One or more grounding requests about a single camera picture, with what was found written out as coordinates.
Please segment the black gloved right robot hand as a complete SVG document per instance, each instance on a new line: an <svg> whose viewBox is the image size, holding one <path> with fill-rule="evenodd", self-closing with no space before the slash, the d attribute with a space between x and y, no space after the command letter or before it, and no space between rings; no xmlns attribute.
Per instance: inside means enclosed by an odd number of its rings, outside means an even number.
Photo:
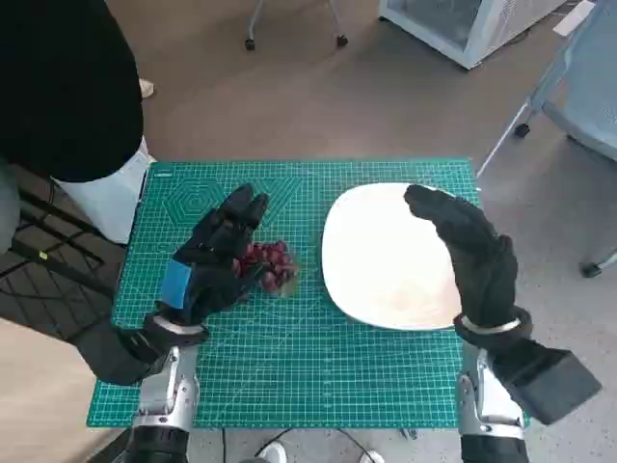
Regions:
<svg viewBox="0 0 617 463"><path fill-rule="evenodd" d="M450 254L461 301L454 325L488 336L525 324L528 314L515 305L519 266L510 236L480 208L441 190L413 184L404 199L414 216L434 225Z"/></svg>

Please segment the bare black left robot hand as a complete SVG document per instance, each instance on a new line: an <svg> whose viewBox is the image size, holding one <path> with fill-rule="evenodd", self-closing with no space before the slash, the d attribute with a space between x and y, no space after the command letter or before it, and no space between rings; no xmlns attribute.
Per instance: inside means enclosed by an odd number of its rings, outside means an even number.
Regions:
<svg viewBox="0 0 617 463"><path fill-rule="evenodd" d="M261 264L240 268L269 204L269 196L243 184L193 227L169 260L156 302L161 316L180 326L201 324L249 292Z"/></svg>

